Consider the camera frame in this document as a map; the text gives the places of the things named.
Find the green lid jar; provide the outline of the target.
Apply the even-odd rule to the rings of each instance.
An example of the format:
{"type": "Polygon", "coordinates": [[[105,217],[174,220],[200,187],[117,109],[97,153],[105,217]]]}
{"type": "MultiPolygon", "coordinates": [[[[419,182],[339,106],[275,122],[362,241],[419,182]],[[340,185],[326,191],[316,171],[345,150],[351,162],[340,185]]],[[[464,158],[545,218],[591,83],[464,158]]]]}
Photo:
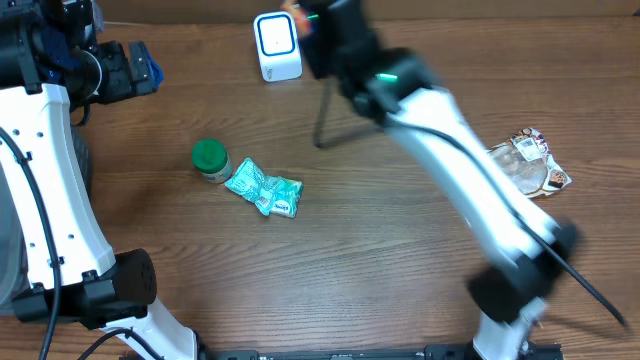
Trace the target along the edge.
{"type": "Polygon", "coordinates": [[[233,172],[233,166],[225,146],[218,140],[206,138],[198,141],[192,148],[192,164],[212,183],[227,181],[233,172]]]}

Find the teal crinkled snack packet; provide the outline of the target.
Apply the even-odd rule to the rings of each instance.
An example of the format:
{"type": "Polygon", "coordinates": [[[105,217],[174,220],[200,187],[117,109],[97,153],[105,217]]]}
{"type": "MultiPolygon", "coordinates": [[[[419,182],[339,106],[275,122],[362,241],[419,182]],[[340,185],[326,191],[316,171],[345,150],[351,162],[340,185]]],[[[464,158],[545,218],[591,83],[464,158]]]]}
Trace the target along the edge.
{"type": "Polygon", "coordinates": [[[251,158],[245,158],[224,185],[231,192],[254,204],[262,215],[269,215],[273,195],[267,189],[267,176],[251,158]]]}

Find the beige plastic pouch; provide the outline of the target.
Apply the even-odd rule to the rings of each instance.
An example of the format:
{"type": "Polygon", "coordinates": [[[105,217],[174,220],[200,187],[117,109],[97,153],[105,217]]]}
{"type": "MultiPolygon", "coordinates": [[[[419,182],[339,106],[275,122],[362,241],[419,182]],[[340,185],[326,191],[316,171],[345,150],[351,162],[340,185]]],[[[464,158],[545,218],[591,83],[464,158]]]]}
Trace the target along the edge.
{"type": "Polygon", "coordinates": [[[520,130],[491,147],[488,154],[528,198],[552,195],[572,183],[543,134],[534,128],[520,130]]]}

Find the orange small box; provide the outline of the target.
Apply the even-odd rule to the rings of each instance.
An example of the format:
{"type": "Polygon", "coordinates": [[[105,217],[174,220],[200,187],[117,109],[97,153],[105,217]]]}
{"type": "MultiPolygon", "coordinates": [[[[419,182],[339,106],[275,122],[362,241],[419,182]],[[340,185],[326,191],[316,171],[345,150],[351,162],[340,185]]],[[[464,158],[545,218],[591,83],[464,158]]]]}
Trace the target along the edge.
{"type": "Polygon", "coordinates": [[[299,0],[284,0],[281,9],[294,19],[299,37],[306,37],[312,33],[311,20],[299,0]]]}

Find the teal Kleenex tissue pack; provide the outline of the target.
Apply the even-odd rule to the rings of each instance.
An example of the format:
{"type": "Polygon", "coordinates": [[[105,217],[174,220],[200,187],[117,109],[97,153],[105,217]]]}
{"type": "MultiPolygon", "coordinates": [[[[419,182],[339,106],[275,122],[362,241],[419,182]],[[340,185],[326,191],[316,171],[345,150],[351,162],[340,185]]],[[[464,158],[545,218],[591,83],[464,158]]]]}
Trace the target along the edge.
{"type": "Polygon", "coordinates": [[[269,213],[287,218],[295,218],[298,212],[299,200],[304,189],[303,183],[282,177],[276,177],[275,180],[276,187],[274,188],[269,213]]]}

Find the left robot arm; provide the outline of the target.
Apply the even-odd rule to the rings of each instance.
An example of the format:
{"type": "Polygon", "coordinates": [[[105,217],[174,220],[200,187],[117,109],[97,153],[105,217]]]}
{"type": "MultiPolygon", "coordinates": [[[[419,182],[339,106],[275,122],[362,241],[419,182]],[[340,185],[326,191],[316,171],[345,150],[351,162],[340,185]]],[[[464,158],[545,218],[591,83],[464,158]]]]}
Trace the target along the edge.
{"type": "Polygon", "coordinates": [[[96,38],[90,1],[1,5],[1,168],[17,213],[27,289],[11,305],[49,330],[78,322],[144,359],[202,359],[205,346],[157,295],[149,254],[115,253],[93,213],[72,113],[156,92],[146,46],[96,38]]]}

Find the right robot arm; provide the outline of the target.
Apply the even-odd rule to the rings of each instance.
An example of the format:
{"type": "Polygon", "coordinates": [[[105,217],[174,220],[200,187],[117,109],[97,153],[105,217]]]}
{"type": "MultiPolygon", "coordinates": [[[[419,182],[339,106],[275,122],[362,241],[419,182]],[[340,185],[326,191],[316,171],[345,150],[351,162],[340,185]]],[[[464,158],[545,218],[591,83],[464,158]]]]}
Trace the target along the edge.
{"type": "Polygon", "coordinates": [[[524,196],[491,159],[453,95],[407,48],[383,46],[357,1],[304,1],[301,47],[316,78],[333,77],[355,112],[376,122],[415,158],[467,222],[488,265],[468,291],[478,331],[463,359],[558,359],[530,342],[579,239],[524,196]]]}

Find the grey plastic basket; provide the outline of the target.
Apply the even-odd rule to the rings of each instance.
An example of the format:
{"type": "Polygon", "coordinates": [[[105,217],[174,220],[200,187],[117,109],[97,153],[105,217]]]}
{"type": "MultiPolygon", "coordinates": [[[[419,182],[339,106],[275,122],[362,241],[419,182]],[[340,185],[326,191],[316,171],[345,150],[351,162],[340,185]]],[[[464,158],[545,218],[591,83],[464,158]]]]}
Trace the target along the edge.
{"type": "MultiPolygon", "coordinates": [[[[81,176],[87,191],[90,190],[91,159],[89,147],[80,133],[71,129],[72,141],[81,176]]],[[[29,288],[27,280],[27,256],[20,221],[4,172],[1,172],[1,315],[14,314],[11,300],[29,288]]]]}

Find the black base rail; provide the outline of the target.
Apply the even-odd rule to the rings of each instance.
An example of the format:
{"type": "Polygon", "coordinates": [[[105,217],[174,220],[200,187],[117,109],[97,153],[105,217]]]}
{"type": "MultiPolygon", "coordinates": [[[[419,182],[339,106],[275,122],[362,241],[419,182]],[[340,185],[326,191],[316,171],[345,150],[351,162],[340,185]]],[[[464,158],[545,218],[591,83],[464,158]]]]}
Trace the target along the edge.
{"type": "Polygon", "coordinates": [[[207,350],[199,359],[207,360],[472,360],[480,359],[471,344],[427,345],[423,349],[303,351],[260,353],[256,350],[207,350]]]}

